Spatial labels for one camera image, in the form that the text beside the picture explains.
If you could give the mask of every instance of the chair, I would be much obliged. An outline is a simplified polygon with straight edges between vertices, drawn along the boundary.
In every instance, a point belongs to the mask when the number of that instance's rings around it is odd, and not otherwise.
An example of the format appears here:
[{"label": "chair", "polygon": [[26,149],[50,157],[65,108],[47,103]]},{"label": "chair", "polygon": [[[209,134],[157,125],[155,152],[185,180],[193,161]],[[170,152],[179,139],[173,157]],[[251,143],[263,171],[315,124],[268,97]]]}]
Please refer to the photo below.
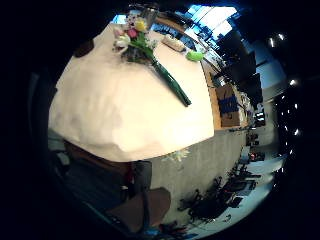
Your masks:
[{"label": "chair", "polygon": [[242,201],[242,199],[243,198],[241,197],[235,197],[233,201],[229,204],[229,207],[237,208],[239,206],[239,203]]},{"label": "chair", "polygon": [[87,205],[126,237],[141,239],[150,226],[161,223],[170,208],[170,203],[170,193],[164,188],[157,188],[142,192],[102,214],[90,204]]},{"label": "chair", "polygon": [[247,94],[252,106],[257,110],[257,104],[263,102],[260,74],[256,73],[247,79],[243,79],[238,83],[237,87],[239,91]]},{"label": "chair", "polygon": [[249,152],[250,152],[250,147],[249,146],[244,146],[242,147],[241,153],[240,153],[240,159],[239,163],[240,164],[249,164]]}]

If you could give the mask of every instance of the flower wrapping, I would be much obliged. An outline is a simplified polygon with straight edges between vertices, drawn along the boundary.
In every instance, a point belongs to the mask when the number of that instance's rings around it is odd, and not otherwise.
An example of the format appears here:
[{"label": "flower wrapping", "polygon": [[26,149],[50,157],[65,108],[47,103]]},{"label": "flower wrapping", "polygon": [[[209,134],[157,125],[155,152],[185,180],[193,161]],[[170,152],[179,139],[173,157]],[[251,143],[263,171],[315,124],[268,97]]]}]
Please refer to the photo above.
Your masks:
[{"label": "flower wrapping", "polygon": [[124,29],[115,27],[114,51],[121,54],[129,62],[137,62],[153,66],[156,72],[167,83],[172,92],[187,107],[191,101],[174,77],[159,63],[153,54],[157,42],[147,37],[147,24],[144,18],[138,15],[129,15],[126,18]]}]

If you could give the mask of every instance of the table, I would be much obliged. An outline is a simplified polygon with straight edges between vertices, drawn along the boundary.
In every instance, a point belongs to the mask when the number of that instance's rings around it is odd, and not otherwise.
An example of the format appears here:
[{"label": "table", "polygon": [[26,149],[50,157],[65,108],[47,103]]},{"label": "table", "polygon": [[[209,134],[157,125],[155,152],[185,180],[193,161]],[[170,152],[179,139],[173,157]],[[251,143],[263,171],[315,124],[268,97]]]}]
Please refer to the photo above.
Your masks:
[{"label": "table", "polygon": [[[214,135],[201,64],[161,42],[159,62],[192,104],[185,107],[155,71],[112,52],[115,24],[94,39],[95,48],[72,57],[62,73],[49,114],[49,128],[105,159],[135,161],[180,150]],[[150,32],[151,39],[163,35]]]},{"label": "table", "polygon": [[[189,38],[191,38],[194,41],[195,47],[197,51],[203,51],[205,46],[203,46],[199,40],[199,37],[193,32],[192,29],[183,28],[181,25],[171,21],[170,19],[166,18],[156,18],[156,23],[160,23],[166,26],[169,26],[175,30],[177,30],[180,34],[183,34]],[[234,127],[246,127],[248,126],[247,116],[243,109],[239,109],[237,113],[237,117],[239,118],[239,124],[232,124],[228,121],[225,121],[226,119],[222,118],[220,116],[220,109],[218,105],[218,99],[216,94],[216,89],[213,88],[212,82],[211,82],[211,76],[210,73],[213,73],[214,75],[221,71],[220,66],[217,63],[217,60],[222,60],[222,58],[217,54],[213,49],[209,47],[209,51],[206,53],[204,60],[201,61],[203,71],[206,77],[206,81],[208,86],[211,86],[208,88],[209,95],[210,95],[210,101],[211,101],[211,109],[212,109],[212,115],[214,118],[214,128],[215,130],[227,130]],[[235,88],[235,86],[232,86],[234,94],[237,98],[237,101],[242,104],[242,98],[240,96],[239,91]]]}]

